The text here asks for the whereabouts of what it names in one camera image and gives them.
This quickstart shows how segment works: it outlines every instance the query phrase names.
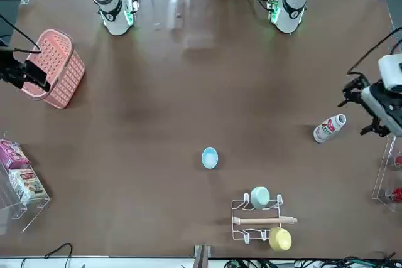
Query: tabletop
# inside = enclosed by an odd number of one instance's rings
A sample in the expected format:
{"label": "tabletop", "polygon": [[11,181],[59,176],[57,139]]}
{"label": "tabletop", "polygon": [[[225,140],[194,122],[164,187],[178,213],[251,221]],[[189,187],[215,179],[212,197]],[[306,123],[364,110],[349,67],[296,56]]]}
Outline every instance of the tabletop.
{"label": "tabletop", "polygon": [[[86,74],[63,110],[0,85],[0,125],[53,198],[25,233],[2,237],[1,255],[64,242],[74,255],[188,257],[198,244],[213,257],[402,252],[399,216],[371,200],[386,140],[359,135],[370,118],[358,105],[337,108],[348,68],[389,33],[384,1],[308,0],[292,35],[255,0],[140,0],[121,37],[92,0],[30,0],[17,25],[34,39],[68,33]],[[360,66],[371,80],[388,46]],[[337,113],[347,124],[317,144],[314,127]],[[219,153],[214,170],[202,167],[206,147]],[[289,251],[232,240],[231,200],[255,186],[297,217]]]}

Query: plastic basket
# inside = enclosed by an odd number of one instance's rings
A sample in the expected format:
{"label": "plastic basket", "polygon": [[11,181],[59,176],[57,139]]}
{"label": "plastic basket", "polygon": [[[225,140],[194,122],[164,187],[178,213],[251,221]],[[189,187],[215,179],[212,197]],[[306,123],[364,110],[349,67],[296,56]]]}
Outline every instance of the plastic basket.
{"label": "plastic basket", "polygon": [[73,40],[65,33],[48,29],[40,35],[37,44],[42,52],[30,54],[27,60],[47,73],[50,90],[45,92],[32,83],[25,83],[22,91],[35,100],[62,109],[70,102],[85,73],[84,64],[74,51]]}

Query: small bowl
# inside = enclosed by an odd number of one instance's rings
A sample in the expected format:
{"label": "small bowl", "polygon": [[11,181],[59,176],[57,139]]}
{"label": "small bowl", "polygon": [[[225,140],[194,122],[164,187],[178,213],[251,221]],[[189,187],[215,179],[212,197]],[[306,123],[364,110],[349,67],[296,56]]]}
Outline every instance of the small bowl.
{"label": "small bowl", "polygon": [[257,186],[251,191],[251,204],[257,210],[262,210],[268,204],[270,198],[268,189],[263,186]]}
{"label": "small bowl", "polygon": [[203,151],[201,160],[207,169],[213,169],[218,164],[218,152],[214,148],[208,147]]}
{"label": "small bowl", "polygon": [[269,244],[274,251],[286,251],[291,247],[291,235],[283,228],[273,227],[269,231]]}

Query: wooden rolling pin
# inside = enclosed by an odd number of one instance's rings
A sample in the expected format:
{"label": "wooden rolling pin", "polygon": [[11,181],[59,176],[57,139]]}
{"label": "wooden rolling pin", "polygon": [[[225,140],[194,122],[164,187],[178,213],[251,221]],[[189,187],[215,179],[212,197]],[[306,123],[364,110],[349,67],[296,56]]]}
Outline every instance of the wooden rolling pin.
{"label": "wooden rolling pin", "polygon": [[278,224],[278,223],[286,223],[286,224],[294,224],[297,222],[296,218],[281,216],[279,218],[269,218],[269,219],[240,219],[237,217],[233,217],[233,224],[236,225],[244,225],[244,224]]}

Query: food package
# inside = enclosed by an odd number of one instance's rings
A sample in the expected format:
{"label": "food package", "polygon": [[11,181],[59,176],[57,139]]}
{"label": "food package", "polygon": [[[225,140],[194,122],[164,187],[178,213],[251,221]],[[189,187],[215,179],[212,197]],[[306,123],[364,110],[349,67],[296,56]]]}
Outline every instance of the food package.
{"label": "food package", "polygon": [[9,171],[11,186],[23,205],[35,198],[47,196],[45,189],[32,169],[11,169]]}
{"label": "food package", "polygon": [[30,165],[19,144],[5,139],[0,140],[0,162],[7,170],[26,169]]}

